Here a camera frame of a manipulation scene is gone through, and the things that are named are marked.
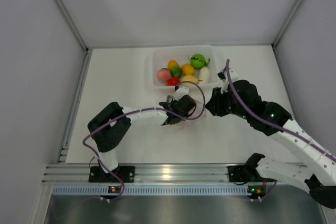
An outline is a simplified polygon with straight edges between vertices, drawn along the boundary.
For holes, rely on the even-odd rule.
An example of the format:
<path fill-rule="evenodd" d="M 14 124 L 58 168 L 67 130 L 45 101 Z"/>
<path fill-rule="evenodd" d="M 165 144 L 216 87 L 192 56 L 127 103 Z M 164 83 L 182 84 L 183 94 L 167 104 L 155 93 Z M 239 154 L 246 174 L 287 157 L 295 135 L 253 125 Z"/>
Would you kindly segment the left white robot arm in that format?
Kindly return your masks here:
<path fill-rule="evenodd" d="M 116 147 L 131 126 L 178 124 L 189 118 L 195 109 L 196 102 L 189 95 L 141 110 L 122 107 L 117 102 L 108 104 L 87 125 L 98 148 L 102 178 L 108 182 L 117 179 L 119 163 Z"/>

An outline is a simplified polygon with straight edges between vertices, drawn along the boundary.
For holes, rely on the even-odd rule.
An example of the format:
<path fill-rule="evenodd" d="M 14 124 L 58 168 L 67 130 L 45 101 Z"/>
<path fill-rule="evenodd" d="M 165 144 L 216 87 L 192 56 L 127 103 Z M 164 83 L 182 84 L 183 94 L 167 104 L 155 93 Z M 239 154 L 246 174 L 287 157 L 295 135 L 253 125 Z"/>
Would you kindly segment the pink fake peach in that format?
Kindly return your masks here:
<path fill-rule="evenodd" d="M 167 69 L 167 68 L 160 69 L 156 73 L 156 76 L 161 83 L 166 83 L 172 77 L 169 69 Z"/>

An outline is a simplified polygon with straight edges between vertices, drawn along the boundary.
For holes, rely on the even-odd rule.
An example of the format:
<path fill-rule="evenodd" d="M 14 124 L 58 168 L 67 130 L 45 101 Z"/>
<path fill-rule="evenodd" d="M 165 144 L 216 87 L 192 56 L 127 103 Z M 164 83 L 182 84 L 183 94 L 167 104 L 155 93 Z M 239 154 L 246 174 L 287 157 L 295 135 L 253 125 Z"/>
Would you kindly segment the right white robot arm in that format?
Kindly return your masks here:
<path fill-rule="evenodd" d="M 205 107 L 213 116 L 232 114 L 244 119 L 304 164 L 289 165 L 254 153 L 239 170 L 245 179 L 277 180 L 307 192 L 324 207 L 335 209 L 335 156 L 309 136 L 286 109 L 263 101 L 256 86 L 247 80 L 235 81 L 225 91 L 214 88 Z"/>

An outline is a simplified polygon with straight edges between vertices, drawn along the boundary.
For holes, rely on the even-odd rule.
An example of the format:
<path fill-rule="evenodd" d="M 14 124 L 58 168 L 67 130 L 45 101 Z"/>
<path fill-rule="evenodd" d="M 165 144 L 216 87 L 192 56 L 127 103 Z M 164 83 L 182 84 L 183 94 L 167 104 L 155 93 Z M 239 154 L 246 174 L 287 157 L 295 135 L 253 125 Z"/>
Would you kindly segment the red fake apple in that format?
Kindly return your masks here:
<path fill-rule="evenodd" d="M 180 83 L 179 78 L 170 78 L 166 81 L 165 85 L 166 86 L 176 86 Z"/>

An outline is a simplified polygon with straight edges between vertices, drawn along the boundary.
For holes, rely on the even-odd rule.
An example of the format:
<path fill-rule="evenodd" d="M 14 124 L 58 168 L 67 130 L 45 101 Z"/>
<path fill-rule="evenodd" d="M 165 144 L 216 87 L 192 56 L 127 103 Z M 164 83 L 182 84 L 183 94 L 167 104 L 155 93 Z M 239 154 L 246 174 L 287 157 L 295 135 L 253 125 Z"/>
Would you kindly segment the pale yellow fake pear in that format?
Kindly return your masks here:
<path fill-rule="evenodd" d="M 185 85 L 190 85 L 191 83 L 201 84 L 202 80 L 199 80 L 193 75 L 186 75 L 181 79 L 181 82 L 185 82 Z"/>

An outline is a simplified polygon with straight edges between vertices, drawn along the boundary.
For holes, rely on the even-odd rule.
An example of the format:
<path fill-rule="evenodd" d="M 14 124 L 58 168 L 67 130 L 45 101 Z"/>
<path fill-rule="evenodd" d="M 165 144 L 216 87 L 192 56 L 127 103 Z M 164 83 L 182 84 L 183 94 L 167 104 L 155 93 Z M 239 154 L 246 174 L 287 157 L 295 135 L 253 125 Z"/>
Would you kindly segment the green fake avocado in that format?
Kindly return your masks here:
<path fill-rule="evenodd" d="M 182 76 L 182 69 L 177 61 L 169 61 L 167 64 L 167 68 L 170 71 L 172 78 L 180 78 Z"/>

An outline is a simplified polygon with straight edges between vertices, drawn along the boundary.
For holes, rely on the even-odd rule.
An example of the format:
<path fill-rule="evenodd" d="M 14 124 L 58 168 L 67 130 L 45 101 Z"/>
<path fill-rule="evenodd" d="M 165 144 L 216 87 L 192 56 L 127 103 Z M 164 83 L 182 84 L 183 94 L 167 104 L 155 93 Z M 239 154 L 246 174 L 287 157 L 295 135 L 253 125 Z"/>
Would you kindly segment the orange fake fruit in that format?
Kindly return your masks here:
<path fill-rule="evenodd" d="M 181 66 L 182 74 L 184 76 L 194 76 L 195 75 L 195 68 L 191 64 L 183 64 Z"/>

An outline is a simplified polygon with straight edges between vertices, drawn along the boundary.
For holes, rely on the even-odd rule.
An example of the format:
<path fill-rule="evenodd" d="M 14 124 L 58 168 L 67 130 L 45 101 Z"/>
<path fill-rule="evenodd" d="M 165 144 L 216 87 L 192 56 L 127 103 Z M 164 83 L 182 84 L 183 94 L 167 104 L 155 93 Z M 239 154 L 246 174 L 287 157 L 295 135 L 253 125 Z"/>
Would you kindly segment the clear zip top bag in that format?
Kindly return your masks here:
<path fill-rule="evenodd" d="M 176 102 L 177 109 L 176 113 L 180 116 L 184 117 L 178 123 L 178 129 L 189 129 L 192 127 L 196 127 L 201 124 L 207 114 L 205 109 L 205 95 L 204 92 L 201 90 L 201 95 L 199 97 L 194 97 L 190 94 L 183 96 Z"/>

